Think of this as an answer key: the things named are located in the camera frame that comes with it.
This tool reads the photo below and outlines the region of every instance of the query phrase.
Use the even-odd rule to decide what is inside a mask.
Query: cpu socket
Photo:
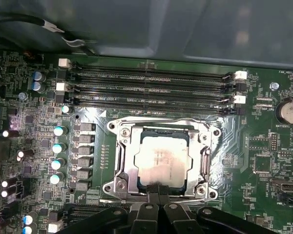
[[[192,118],[152,117],[120,118],[107,128],[117,136],[115,176],[103,185],[107,195],[128,203],[147,201],[146,186],[161,184],[169,186],[174,202],[218,197],[209,186],[209,167],[219,128]]]

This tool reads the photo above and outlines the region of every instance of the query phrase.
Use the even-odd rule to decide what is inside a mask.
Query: motherboard
[[[150,184],[293,234],[293,71],[0,51],[0,232],[56,233]]]

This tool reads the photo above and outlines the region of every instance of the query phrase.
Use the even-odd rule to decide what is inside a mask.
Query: green circuit board
[[[73,113],[64,115],[63,104],[55,101],[59,58],[87,66],[152,68],[155,70],[227,74],[247,71],[245,104],[237,106],[245,110],[245,115],[206,115],[204,112],[186,111],[141,111],[128,108],[102,108],[75,106]],[[66,203],[101,205],[100,199],[108,196],[102,185],[114,177],[116,136],[107,129],[107,123],[127,116],[180,118],[190,117],[205,120],[218,126],[222,138],[212,151],[210,185],[218,191],[218,198],[207,204],[191,206],[213,206],[222,211],[255,222],[265,228],[283,234],[293,234],[293,194],[280,197],[271,185],[271,178],[293,181],[293,124],[284,124],[276,117],[278,105],[287,98],[293,98],[293,71],[253,67],[234,67],[213,64],[184,63],[135,58],[89,57],[84,55],[42,55],[41,62],[25,61],[17,52],[0,51],[1,83],[6,85],[5,98],[0,97],[0,135],[10,128],[18,130],[23,137],[11,140],[10,157],[1,169],[1,177],[15,174],[26,175],[35,180],[31,195],[21,201],[21,215],[35,210],[38,229],[47,230],[48,214],[40,214],[41,209],[58,210]],[[46,74],[46,91],[32,90],[32,74],[40,71]],[[272,91],[272,82],[279,84]],[[19,100],[20,92],[27,94],[26,100]],[[91,167],[91,188],[76,190],[76,160],[74,141],[79,134],[75,126],[93,123],[95,136],[93,165]],[[55,137],[53,129],[65,126],[69,133]],[[62,142],[68,151],[55,155],[52,145]],[[17,162],[16,153],[20,148],[32,148],[34,157]],[[50,176],[55,173],[51,162],[62,157],[67,164],[60,169],[65,175],[58,185],[50,184]],[[0,206],[6,202],[0,198]],[[22,225],[8,232],[18,233]]]

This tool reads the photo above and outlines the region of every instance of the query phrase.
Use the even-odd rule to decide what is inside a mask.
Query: black cable
[[[68,46],[79,47],[87,55],[94,55],[94,53],[86,47],[84,40],[76,38],[70,32],[66,32],[58,28],[55,24],[52,24],[45,19],[40,19],[35,16],[29,16],[24,14],[3,13],[3,14],[0,14],[0,23],[4,23],[4,22],[26,22],[26,23],[35,24],[37,26],[40,26],[44,29],[49,30],[52,33],[59,34]]]

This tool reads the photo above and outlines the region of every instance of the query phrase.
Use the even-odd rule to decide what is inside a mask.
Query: white connector
[[[72,68],[72,63],[68,58],[59,58],[59,67]]]
[[[247,79],[248,72],[245,71],[237,71],[234,73],[234,79]]]
[[[58,221],[55,223],[49,223],[48,232],[49,233],[57,233],[59,230],[63,228],[63,221]]]
[[[246,96],[243,96],[243,95],[235,95],[233,102],[235,104],[245,104],[246,103]]]
[[[68,92],[68,88],[69,86],[66,83],[57,83],[56,91]]]

